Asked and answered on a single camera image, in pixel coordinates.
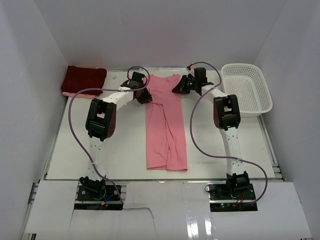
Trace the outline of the white perforated plastic basket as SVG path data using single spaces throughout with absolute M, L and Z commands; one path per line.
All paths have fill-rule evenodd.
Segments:
M 242 118 L 269 112 L 273 101 L 260 68 L 253 64 L 230 63 L 221 69 L 222 87 L 227 95 L 236 95 Z

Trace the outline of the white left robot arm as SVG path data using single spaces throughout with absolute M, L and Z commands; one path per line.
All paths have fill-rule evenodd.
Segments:
M 95 199 L 101 199 L 106 193 L 105 161 L 100 156 L 106 139 L 116 130 L 117 111 L 127 103 L 137 100 L 140 104 L 152 101 L 147 89 L 151 76 L 134 71 L 111 95 L 94 98 L 89 106 L 85 129 L 89 136 L 89 165 L 85 177 L 80 178 L 82 186 Z

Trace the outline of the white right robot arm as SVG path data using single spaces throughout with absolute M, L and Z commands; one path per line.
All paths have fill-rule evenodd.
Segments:
M 239 126 L 241 115 L 236 95 L 228 95 L 219 90 L 218 85 L 208 81 L 207 71 L 204 67 L 186 67 L 188 74 L 181 77 L 180 82 L 172 89 L 176 94 L 189 94 L 195 91 L 200 95 L 196 104 L 207 99 L 213 105 L 213 122 L 224 144 L 225 156 L 211 155 L 196 144 L 193 133 L 190 132 L 194 146 L 204 155 L 215 159 L 226 159 L 226 182 L 223 194 L 231 198 L 244 195 L 250 187 L 250 179 L 244 164 L 239 144 Z

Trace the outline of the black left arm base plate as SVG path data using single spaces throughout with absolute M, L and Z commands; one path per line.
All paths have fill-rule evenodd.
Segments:
M 103 187 L 100 193 L 90 191 L 80 184 L 77 188 L 74 209 L 121 211 L 123 204 L 120 201 L 120 195 L 112 184 Z

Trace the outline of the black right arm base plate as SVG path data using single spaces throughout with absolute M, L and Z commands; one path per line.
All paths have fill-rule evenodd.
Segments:
M 236 191 L 231 194 L 225 184 L 207 184 L 204 191 L 209 195 L 212 213 L 257 212 L 257 204 L 249 204 L 256 200 L 254 187 Z

